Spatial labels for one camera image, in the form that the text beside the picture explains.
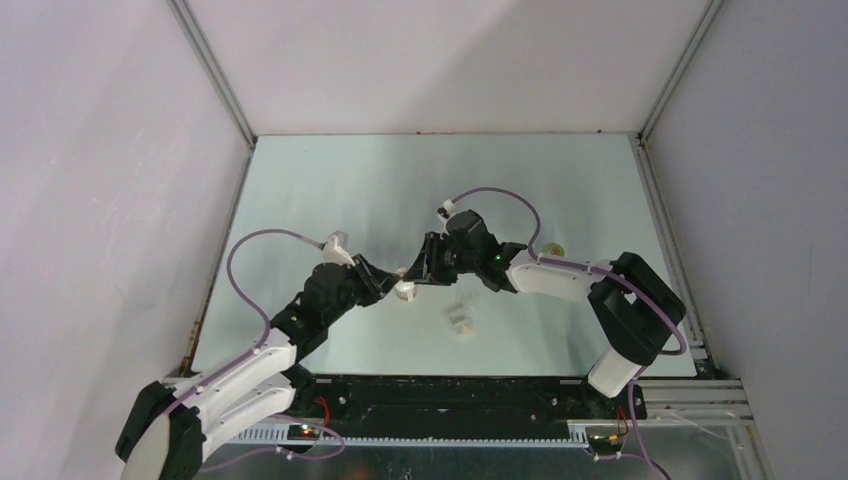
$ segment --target cable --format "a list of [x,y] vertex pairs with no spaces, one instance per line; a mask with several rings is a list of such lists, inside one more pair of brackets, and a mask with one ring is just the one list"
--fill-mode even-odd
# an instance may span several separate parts
[[314,424],[314,423],[309,423],[309,422],[307,422],[303,419],[292,417],[292,416],[289,416],[289,415],[284,415],[282,413],[271,415],[271,417],[272,418],[278,418],[278,419],[281,419],[281,420],[286,420],[288,422],[291,422],[292,424],[308,425],[312,428],[316,428],[318,430],[321,430],[323,433],[329,434],[331,437],[338,440],[339,441],[339,447],[336,450],[334,450],[333,452],[330,452],[330,453],[327,453],[327,454],[324,454],[324,455],[304,455],[302,453],[296,453],[296,452],[292,452],[291,450],[287,450],[280,445],[277,445],[275,447],[261,447],[261,448],[257,448],[257,449],[254,449],[254,450],[250,450],[249,452],[245,452],[245,453],[243,453],[243,454],[241,454],[241,455],[239,455],[235,458],[231,458],[230,460],[227,460],[226,462],[219,463],[218,465],[213,465],[211,467],[202,467],[200,470],[198,470],[198,473],[209,473],[209,472],[216,472],[218,470],[223,470],[225,468],[228,468],[228,467],[235,465],[236,463],[241,462],[244,459],[250,458],[254,455],[259,455],[261,453],[277,453],[277,454],[284,453],[286,455],[286,457],[288,457],[288,458],[300,458],[300,459],[303,459],[303,460],[326,460],[328,458],[332,458],[332,457],[335,457],[336,455],[341,454],[345,450],[345,448],[347,448],[347,444],[344,441],[344,437],[339,435],[339,433],[336,432],[335,430],[333,430],[331,428],[327,428],[324,425],[317,425],[317,424]]
[[545,256],[542,256],[540,258],[539,255],[536,253],[535,249],[533,248],[533,244],[536,242],[536,238],[539,236],[539,232],[542,230],[542,219],[541,219],[541,217],[539,217],[539,212],[536,210],[536,208],[533,207],[533,205],[530,202],[528,202],[527,199],[525,199],[521,195],[519,195],[515,192],[512,192],[510,190],[506,190],[504,188],[499,188],[499,187],[477,187],[477,188],[472,188],[471,190],[468,190],[466,192],[460,193],[459,195],[457,195],[456,197],[451,199],[451,202],[457,203],[460,200],[462,200],[463,198],[468,197],[470,195],[473,195],[475,193],[479,193],[479,192],[497,192],[497,193],[502,193],[504,195],[508,195],[508,196],[518,200],[519,202],[523,203],[524,206],[526,206],[530,210],[530,212],[533,214],[533,217],[536,219],[536,229],[533,231],[533,235],[530,237],[530,240],[527,242],[527,253],[530,254],[530,257],[532,257],[534,260],[536,260],[540,263],[560,265],[560,266],[568,268],[570,270],[578,270],[578,271],[581,271],[581,272],[588,271],[588,272],[591,272],[591,273],[596,273],[598,275],[603,275],[603,276],[619,283],[620,285],[622,285],[627,290],[633,292],[636,295],[636,297],[639,298],[639,300],[642,300],[648,306],[648,308],[650,308],[657,315],[657,317],[659,317],[659,319],[663,322],[663,324],[665,324],[665,326],[668,327],[671,334],[674,335],[674,338],[677,340],[677,344],[678,344],[677,350],[663,350],[663,351],[660,352],[660,354],[661,355],[683,355],[684,353],[686,353],[686,340],[683,338],[683,334],[680,333],[680,330],[677,329],[677,326],[674,325],[674,322],[671,321],[671,318],[669,318],[669,316],[659,307],[659,305],[657,305],[651,299],[651,297],[649,297],[645,292],[636,288],[636,285],[633,285],[631,282],[629,282],[627,279],[625,279],[621,275],[618,275],[616,273],[613,273],[610,270],[606,270],[606,269],[603,269],[603,268],[600,268],[600,267],[589,266],[589,265],[586,265],[584,263],[572,262],[570,260],[563,260],[563,259],[545,257]]
[[[292,232],[291,230],[284,230],[282,228],[266,228],[266,229],[263,229],[263,230],[257,230],[253,233],[249,233],[249,234],[245,235],[244,237],[242,237],[241,240],[239,240],[238,242],[236,242],[235,245],[233,245],[233,248],[230,250],[230,255],[227,257],[227,278],[229,278],[230,285],[233,286],[233,290],[235,290],[236,294],[238,294],[238,296],[241,297],[241,299],[244,300],[245,303],[247,303],[253,310],[256,311],[256,313],[259,314],[259,316],[262,318],[262,322],[264,323],[264,327],[265,327],[262,330],[262,335],[259,336],[259,340],[257,340],[255,342],[255,345],[262,345],[263,343],[265,343],[265,340],[268,339],[268,335],[271,333],[271,319],[268,317],[268,314],[265,313],[264,310],[262,310],[262,307],[257,305],[256,302],[251,300],[251,298],[248,297],[247,294],[244,293],[244,291],[242,291],[241,288],[239,288],[238,282],[236,282],[236,279],[233,276],[233,258],[235,257],[238,249],[241,248],[241,246],[244,245],[245,242],[247,242],[251,238],[258,237],[260,235],[267,235],[269,233],[280,233],[280,234],[283,234],[283,235],[288,235],[288,236],[294,237],[298,240],[302,240],[302,241],[308,243],[309,245],[312,245],[313,247],[315,247],[319,250],[321,249],[321,244],[316,242],[315,240],[312,240],[311,238],[306,237],[304,235],[301,235],[299,233]],[[238,357],[236,357],[235,359],[233,359],[232,361],[230,361],[229,363],[227,363],[223,367],[212,372],[208,377],[206,377],[205,379],[203,379],[202,381],[200,381],[196,385],[189,388],[185,393],[180,395],[176,400],[174,400],[170,405],[168,405],[168,408],[166,408],[162,412],[162,415],[165,415],[165,416],[170,415],[171,412],[173,412],[178,406],[182,405],[183,402],[185,402],[192,395],[197,393],[198,387],[205,387],[206,385],[209,385],[210,383],[214,382],[215,380],[221,378],[222,375],[226,374],[227,372],[229,372],[230,370],[232,370],[233,368],[235,368],[236,366],[241,364],[241,362],[247,360],[251,356],[253,356],[253,349],[252,348],[250,350],[244,352],[243,354],[239,355]]]
[[498,187],[472,188],[471,190],[462,192],[459,195],[457,195],[456,197],[452,198],[451,202],[458,203],[463,198],[465,198],[469,195],[474,195],[475,193],[479,193],[479,192],[495,192],[495,193],[502,193],[504,195],[509,195],[510,197],[518,200],[519,202],[523,203],[525,207],[530,209],[530,213],[532,213],[533,218],[536,219],[536,230],[533,231],[533,235],[530,237],[530,241],[527,242],[527,253],[529,253],[530,256],[533,257],[533,260],[536,260],[537,254],[536,254],[536,251],[533,250],[533,244],[536,243],[536,238],[539,236],[539,232],[542,230],[542,218],[539,217],[539,212],[536,211],[536,208],[530,202],[528,202],[526,198],[522,197],[521,195],[519,195],[519,194],[517,194],[517,193],[515,193],[511,190],[507,190],[505,188],[498,188]]
[[[622,458],[635,458],[635,459],[638,459],[638,460],[643,460],[642,457],[640,457],[639,455],[635,455],[633,453],[620,453],[618,455],[598,455],[597,453],[595,453],[594,450],[592,450],[592,447],[589,447],[589,448],[587,448],[583,451],[586,452],[586,454],[589,455],[590,457],[596,459],[595,461],[598,461],[598,460],[621,460]],[[665,480],[671,480],[671,475],[669,475],[668,472],[666,472],[665,469],[662,468],[662,466],[659,463],[657,463],[653,460],[651,460],[651,463],[657,469],[657,471],[659,471],[663,475],[663,477],[665,477]]]
[[[614,273],[610,270],[606,270],[606,269],[603,269],[603,268],[600,268],[600,267],[589,266],[589,265],[586,265],[586,264],[583,264],[583,263],[572,262],[570,260],[544,257],[544,256],[539,257],[538,254],[533,249],[533,243],[536,241],[536,237],[539,236],[539,232],[542,229],[542,220],[539,217],[539,212],[536,210],[536,208],[534,208],[533,205],[530,204],[530,202],[528,202],[521,195],[519,195],[515,192],[511,192],[509,190],[503,189],[503,188],[498,188],[498,187],[478,187],[478,188],[473,188],[471,190],[468,190],[466,192],[463,192],[463,193],[457,195],[451,201],[453,203],[457,203],[460,200],[462,200],[463,198],[465,198],[469,195],[478,193],[478,192],[502,193],[502,194],[508,195],[512,198],[515,198],[516,200],[523,203],[528,209],[530,209],[530,212],[533,213],[533,217],[536,219],[536,229],[533,231],[533,235],[530,237],[530,241],[528,242],[527,252],[530,254],[530,256],[534,260],[536,260],[540,263],[548,263],[548,264],[552,264],[552,265],[559,265],[559,266],[568,268],[570,270],[578,270],[578,271],[581,271],[581,272],[588,271],[588,272],[591,272],[591,273],[596,273],[596,274],[599,274],[599,275],[603,275],[603,276],[619,283],[620,285],[622,285],[627,290],[633,292],[636,295],[637,298],[642,300],[642,302],[644,302],[648,306],[648,308],[650,308],[651,311],[653,311],[654,314],[656,314],[657,317],[659,317],[659,319],[663,322],[663,324],[665,324],[665,326],[668,328],[668,330],[671,332],[672,335],[674,335],[674,338],[677,340],[677,343],[678,343],[677,350],[663,350],[663,351],[660,352],[660,354],[661,355],[674,355],[674,356],[676,356],[676,355],[683,355],[684,353],[686,353],[686,349],[687,349],[686,340],[683,338],[683,334],[680,333],[680,330],[677,329],[677,326],[674,324],[674,322],[671,321],[671,318],[669,318],[669,316],[659,307],[659,305],[656,304],[656,302],[654,302],[651,299],[651,297],[649,297],[642,290],[636,288],[636,285],[633,285],[633,283],[631,283],[630,281],[628,281],[627,279],[625,279],[621,275],[618,275],[618,274],[616,274],[616,273]],[[642,439],[642,433],[639,431],[639,425],[636,421],[636,405],[635,405],[635,400],[633,398],[633,387],[635,385],[635,381],[636,381],[637,378],[639,378],[640,375],[642,375],[642,373],[645,372],[646,369],[647,369],[647,367],[640,368],[639,371],[636,372],[636,375],[634,375],[633,378],[627,383],[627,399],[628,399],[628,405],[630,407],[630,419],[633,422],[633,432],[636,434],[636,439],[639,443],[639,448],[642,451],[642,457],[644,458],[645,463],[648,464],[648,467],[651,469],[651,471],[654,473],[654,475],[656,475],[657,473],[660,473],[660,472],[664,473],[665,470],[662,470],[662,467],[659,467],[659,469],[655,468],[656,462],[651,460],[651,457],[648,455],[648,449],[645,447],[645,442]]]
[[325,427],[325,426],[322,426],[322,425],[318,425],[316,423],[309,423],[309,422],[307,422],[303,419],[300,419],[300,418],[297,418],[297,417],[292,417],[291,415],[286,415],[284,413],[276,413],[274,415],[271,415],[270,418],[277,418],[277,419],[280,419],[280,420],[286,420],[286,421],[289,421],[289,422],[292,422],[292,423],[295,423],[295,424],[299,423],[299,424],[303,424],[303,425],[308,425],[312,428],[317,428],[318,430],[321,430],[325,434],[329,433],[331,437],[333,437],[333,438],[335,438],[336,440],[339,441],[339,448],[338,449],[336,449],[333,452],[326,453],[324,455],[305,455],[303,453],[292,452],[291,450],[286,450],[285,448],[280,447],[282,449],[282,451],[286,453],[287,456],[294,457],[294,458],[300,458],[302,460],[326,460],[328,458],[333,458],[333,457],[341,454],[345,450],[345,448],[347,448],[347,444],[344,441],[344,437],[339,435],[339,433],[336,432],[335,430],[333,430],[332,428]]

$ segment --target robotic arm link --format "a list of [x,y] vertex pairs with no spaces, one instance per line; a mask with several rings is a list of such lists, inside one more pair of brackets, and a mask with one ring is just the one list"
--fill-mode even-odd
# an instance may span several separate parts
[[[614,278],[647,295],[675,326],[685,315],[680,299],[636,254],[594,264],[534,255],[527,245],[498,242],[473,210],[452,214],[442,208],[439,214],[444,231],[425,235],[402,280],[448,286],[458,275],[473,273],[494,292],[542,293],[590,305],[610,347],[587,381],[606,397],[616,397],[639,369],[651,365],[671,335],[655,310],[641,298],[628,300],[632,292]],[[347,311],[373,305],[401,280],[362,255],[350,256],[346,237],[336,232],[322,245],[326,261],[271,319],[267,339],[244,361],[223,373],[219,370],[232,360],[212,367],[211,382],[200,373],[170,387],[153,382],[141,390],[115,447],[127,464],[122,479],[192,478],[230,438],[292,406],[302,385],[298,362],[327,339]],[[174,406],[192,389],[193,395]]]

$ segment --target purple cable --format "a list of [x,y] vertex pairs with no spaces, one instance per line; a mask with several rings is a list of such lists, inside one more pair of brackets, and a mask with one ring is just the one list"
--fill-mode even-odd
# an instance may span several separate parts
[[[583,451],[593,458],[596,455],[592,447],[589,447]],[[635,455],[632,453],[622,453],[620,458],[618,455],[598,455],[598,460],[620,460],[621,458],[635,458],[637,460],[644,460],[639,455]],[[665,480],[671,480],[671,475],[669,475],[668,472],[666,472],[665,469],[662,468],[662,465],[653,460],[651,460],[651,463],[653,463],[654,467],[656,467],[656,469],[665,477]]]
[[539,236],[539,232],[542,230],[542,219],[541,219],[541,217],[539,217],[539,212],[536,210],[536,208],[533,207],[533,205],[530,202],[528,202],[527,199],[525,199],[521,195],[519,195],[515,192],[512,192],[510,190],[506,190],[504,188],[477,187],[477,188],[472,188],[471,190],[468,190],[466,192],[460,193],[459,195],[457,195],[456,197],[451,199],[451,202],[457,203],[460,200],[462,200],[463,198],[465,198],[469,195],[473,195],[473,194],[478,193],[478,192],[503,193],[504,195],[509,195],[510,197],[518,200],[519,202],[523,203],[528,209],[530,209],[530,212],[533,214],[533,217],[536,219],[536,229],[533,231],[533,236],[530,237],[530,241],[527,242],[527,253],[530,254],[530,257],[532,257],[534,260],[536,260],[540,263],[547,263],[547,264],[551,264],[551,265],[559,265],[559,266],[562,266],[562,267],[565,267],[565,268],[568,268],[568,269],[571,269],[571,270],[579,270],[581,272],[585,272],[585,271],[588,270],[592,273],[604,275],[605,277],[610,278],[615,282],[618,282],[619,284],[621,284],[622,286],[627,288],[629,291],[633,292],[636,295],[636,297],[638,297],[640,300],[645,302],[645,304],[648,306],[648,308],[650,308],[659,317],[659,319],[663,322],[663,324],[665,324],[666,327],[668,327],[671,334],[674,335],[674,338],[677,340],[677,343],[679,345],[677,350],[663,350],[663,351],[660,352],[660,354],[661,355],[683,355],[684,353],[686,353],[686,339],[683,338],[683,334],[680,333],[680,330],[677,329],[677,327],[674,325],[674,322],[671,321],[671,318],[669,318],[668,315],[666,315],[666,313],[659,307],[659,305],[657,305],[651,299],[651,297],[649,297],[645,292],[636,288],[636,285],[633,285],[633,283],[629,282],[628,280],[626,280],[621,275],[617,275],[610,270],[606,270],[606,269],[603,269],[603,268],[600,268],[600,267],[590,267],[589,265],[586,265],[586,264],[583,264],[583,263],[578,263],[578,262],[572,262],[572,261],[569,261],[569,260],[561,260],[561,259],[552,258],[552,257],[539,258],[538,254],[533,249],[533,244],[536,242],[536,238]]
[[530,213],[532,213],[533,218],[536,219],[536,230],[533,231],[533,236],[531,236],[530,241],[527,242],[527,253],[529,253],[530,256],[533,257],[533,260],[536,260],[536,251],[533,250],[533,244],[536,243],[536,237],[539,236],[539,232],[542,230],[542,218],[539,217],[539,212],[536,211],[536,208],[530,202],[528,202],[526,198],[522,197],[521,195],[519,195],[515,192],[512,192],[510,190],[507,190],[505,188],[498,188],[498,187],[472,188],[471,190],[468,190],[467,192],[462,192],[459,195],[457,195],[456,197],[452,198],[451,202],[457,203],[460,200],[462,200],[463,198],[465,198],[469,195],[473,195],[475,193],[479,193],[479,192],[503,193],[504,195],[509,195],[510,197],[518,200],[519,202],[523,203],[525,207],[530,209]]
[[[665,326],[669,329],[671,334],[674,335],[674,338],[677,340],[677,343],[679,345],[677,350],[663,350],[663,351],[660,352],[660,354],[661,355],[683,355],[684,353],[686,353],[686,339],[683,338],[683,334],[680,333],[680,331],[677,329],[677,326],[675,326],[674,322],[671,321],[671,318],[669,318],[668,315],[666,315],[666,313],[659,307],[659,305],[656,304],[656,302],[654,302],[651,299],[651,297],[648,296],[648,294],[646,294],[642,290],[636,288],[636,285],[633,285],[633,283],[629,282],[627,279],[625,279],[621,275],[618,275],[616,273],[613,273],[610,270],[606,270],[606,269],[603,269],[603,268],[600,268],[600,267],[591,267],[589,265],[586,265],[586,264],[583,264],[583,263],[578,263],[578,262],[572,262],[570,260],[557,259],[557,258],[552,258],[552,257],[539,258],[538,255],[536,254],[536,252],[533,250],[533,243],[536,241],[536,237],[539,236],[539,231],[541,231],[541,229],[542,229],[542,220],[539,217],[539,212],[537,212],[536,209],[533,207],[533,205],[531,205],[530,202],[528,202],[521,195],[519,195],[515,192],[511,192],[509,190],[503,189],[503,188],[498,188],[498,187],[478,187],[478,188],[473,188],[471,190],[468,190],[467,192],[463,192],[463,193],[457,195],[451,201],[453,203],[457,203],[460,200],[462,200],[463,198],[465,198],[469,195],[472,195],[474,193],[477,193],[477,192],[503,193],[503,194],[509,195],[510,197],[515,198],[518,201],[520,201],[521,203],[523,203],[527,208],[530,209],[530,211],[533,213],[533,217],[536,219],[536,230],[533,232],[533,236],[530,237],[530,241],[527,245],[527,252],[530,254],[530,256],[534,260],[536,260],[540,263],[548,263],[548,264],[551,264],[551,265],[559,265],[559,266],[562,266],[562,267],[565,267],[565,268],[568,268],[568,269],[571,269],[571,270],[578,270],[578,271],[581,271],[581,272],[589,271],[589,272],[592,272],[592,273],[597,273],[599,275],[603,275],[607,278],[610,278],[615,282],[618,282],[624,288],[633,292],[636,295],[637,298],[642,300],[648,306],[648,308],[650,308],[657,315],[657,317],[659,317],[659,319],[662,320],[663,324],[665,324]],[[633,431],[636,434],[636,439],[638,440],[639,448],[642,451],[642,456],[644,457],[645,463],[648,464],[648,467],[651,469],[651,472],[653,472],[654,475],[656,475],[658,473],[658,470],[656,468],[654,468],[655,462],[653,460],[651,460],[651,457],[648,455],[648,449],[645,447],[645,442],[642,439],[642,433],[639,431],[639,425],[636,422],[636,405],[635,405],[634,398],[633,398],[633,386],[635,385],[635,381],[636,381],[637,378],[639,378],[640,375],[642,375],[645,372],[645,370],[647,368],[648,367],[642,367],[641,369],[639,369],[639,371],[636,372],[636,375],[634,375],[633,378],[627,383],[627,397],[628,397],[628,403],[629,403],[629,406],[630,406],[630,418],[633,422]],[[663,473],[665,473],[665,470],[662,470],[662,467],[660,467],[660,470]]]
[[[292,232],[291,230],[284,230],[282,228],[266,228],[266,229],[263,229],[263,230],[257,230],[253,233],[249,233],[249,234],[245,235],[241,240],[239,240],[238,242],[236,242],[235,245],[233,245],[233,248],[230,250],[230,255],[227,257],[227,278],[230,279],[230,284],[233,286],[233,290],[236,291],[238,296],[241,297],[241,299],[244,300],[245,303],[250,305],[250,307],[253,308],[256,311],[256,313],[259,314],[260,317],[262,317],[262,322],[264,323],[264,329],[262,330],[262,335],[259,336],[259,340],[257,340],[255,342],[256,345],[261,345],[265,342],[265,340],[268,339],[268,335],[271,332],[271,319],[268,317],[268,314],[265,313],[264,310],[262,310],[262,307],[257,305],[256,302],[251,300],[250,297],[248,297],[247,294],[244,293],[241,288],[239,288],[238,282],[236,282],[236,279],[233,276],[233,258],[235,257],[238,249],[242,245],[244,245],[245,242],[247,242],[248,240],[250,240],[253,237],[258,237],[260,235],[266,235],[266,234],[269,234],[269,233],[280,233],[280,234],[283,234],[283,235],[289,235],[289,236],[294,237],[298,240],[303,240],[304,242],[312,245],[313,247],[318,248],[319,250],[321,249],[321,244],[316,242],[315,240],[312,240],[311,238],[305,237],[305,236],[303,236],[299,233]],[[200,381],[197,385],[189,388],[185,393],[183,393],[176,400],[174,400],[173,403],[168,405],[168,408],[166,408],[165,411],[162,412],[162,415],[165,415],[165,416],[170,415],[171,412],[173,412],[178,406],[182,405],[182,403],[185,402],[189,397],[191,397],[192,395],[197,393],[197,387],[205,387],[206,385],[209,385],[210,383],[214,382],[215,380],[221,378],[222,375],[225,375],[227,372],[229,372],[230,370],[235,368],[241,362],[250,358],[252,355],[253,355],[253,349],[250,349],[250,350],[244,352],[243,354],[239,355],[238,357],[236,357],[235,359],[233,359],[232,361],[230,361],[229,363],[227,363],[223,367],[212,372],[208,377],[206,377],[205,379]]]
[[636,421],[636,402],[633,398],[633,387],[636,386],[636,379],[639,378],[640,375],[645,373],[648,367],[642,367],[636,372],[636,375],[627,382],[627,406],[630,409],[630,421],[633,422],[633,433],[636,434],[636,442],[639,443],[639,450],[642,451],[642,457],[645,460],[645,463],[648,464],[648,468],[654,472],[654,475],[657,474],[657,470],[654,468],[654,461],[651,460],[651,457],[648,455],[648,447],[645,446],[645,440],[642,439],[642,431],[639,430],[639,423]]
[[245,453],[243,453],[243,454],[241,454],[241,455],[239,455],[235,458],[231,458],[231,459],[227,460],[226,462],[219,463],[218,465],[214,465],[214,466],[211,466],[211,467],[203,467],[200,470],[198,470],[198,472],[199,473],[209,473],[209,472],[216,472],[218,470],[223,470],[225,468],[228,468],[228,467],[235,465],[236,463],[238,463],[238,462],[240,462],[240,461],[242,461],[246,458],[250,458],[254,455],[259,455],[261,453],[284,453],[284,454],[286,454],[286,456],[291,455],[293,458],[300,458],[300,459],[303,459],[303,460],[326,460],[328,458],[333,458],[333,457],[341,454],[345,450],[345,448],[347,447],[347,444],[344,441],[344,437],[339,435],[339,433],[336,432],[335,430],[333,430],[332,428],[329,428],[329,427],[326,427],[326,426],[323,426],[323,425],[318,425],[318,424],[315,424],[315,423],[309,423],[309,422],[307,422],[303,419],[292,417],[292,416],[285,415],[285,414],[282,414],[282,413],[271,415],[271,417],[278,418],[278,419],[281,419],[281,420],[286,420],[286,421],[289,421],[289,422],[292,422],[292,423],[309,425],[312,428],[316,428],[318,430],[321,430],[325,434],[330,434],[331,437],[333,437],[333,438],[335,438],[336,440],[339,441],[339,448],[336,449],[333,452],[330,452],[330,453],[327,453],[327,454],[324,454],[324,455],[304,455],[302,453],[296,453],[296,452],[292,452],[291,450],[286,450],[285,448],[282,448],[282,447],[262,447],[262,448],[257,448],[257,449],[251,450],[249,452],[245,452]]

